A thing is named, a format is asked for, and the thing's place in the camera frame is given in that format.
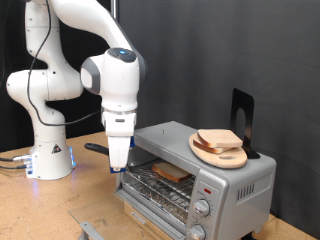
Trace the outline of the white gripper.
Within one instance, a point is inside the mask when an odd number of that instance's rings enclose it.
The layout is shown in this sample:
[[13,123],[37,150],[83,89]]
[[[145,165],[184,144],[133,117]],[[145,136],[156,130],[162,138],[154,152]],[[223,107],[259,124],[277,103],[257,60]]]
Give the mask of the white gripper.
[[130,142],[130,137],[108,137],[109,161],[110,166],[113,169],[120,169],[126,166],[129,155]]

